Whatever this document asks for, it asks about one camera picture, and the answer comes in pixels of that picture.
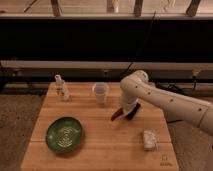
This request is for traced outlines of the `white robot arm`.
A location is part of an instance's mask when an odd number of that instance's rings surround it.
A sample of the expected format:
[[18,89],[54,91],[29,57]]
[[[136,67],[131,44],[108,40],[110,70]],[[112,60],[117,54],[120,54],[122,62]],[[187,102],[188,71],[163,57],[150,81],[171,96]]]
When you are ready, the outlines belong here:
[[120,105],[125,114],[142,99],[213,136],[213,103],[150,86],[148,81],[148,74],[143,70],[121,80]]

